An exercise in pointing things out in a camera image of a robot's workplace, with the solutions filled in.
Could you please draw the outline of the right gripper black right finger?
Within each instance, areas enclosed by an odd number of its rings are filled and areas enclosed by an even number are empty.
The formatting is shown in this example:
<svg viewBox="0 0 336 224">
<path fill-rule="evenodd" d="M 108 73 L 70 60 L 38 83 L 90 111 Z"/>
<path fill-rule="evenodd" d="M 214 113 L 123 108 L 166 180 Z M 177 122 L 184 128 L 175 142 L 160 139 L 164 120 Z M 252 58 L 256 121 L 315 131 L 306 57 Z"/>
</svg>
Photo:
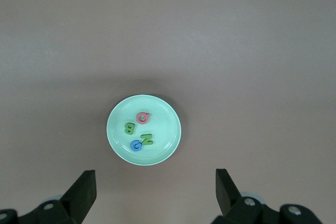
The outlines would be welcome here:
<svg viewBox="0 0 336 224">
<path fill-rule="evenodd" d="M 216 198 L 222 214 L 212 223 L 280 223 L 279 212 L 255 195 L 243 195 L 226 169 L 216 170 Z"/>
</svg>

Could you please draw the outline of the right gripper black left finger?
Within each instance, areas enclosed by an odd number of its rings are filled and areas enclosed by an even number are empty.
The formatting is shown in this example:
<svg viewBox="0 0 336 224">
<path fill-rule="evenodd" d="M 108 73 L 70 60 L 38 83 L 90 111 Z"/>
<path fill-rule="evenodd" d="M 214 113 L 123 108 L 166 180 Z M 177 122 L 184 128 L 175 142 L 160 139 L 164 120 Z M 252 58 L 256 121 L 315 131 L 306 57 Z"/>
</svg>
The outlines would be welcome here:
<svg viewBox="0 0 336 224">
<path fill-rule="evenodd" d="M 82 223 L 97 197 L 94 170 L 84 171 L 59 200 L 40 204 L 19 223 Z"/>
</svg>

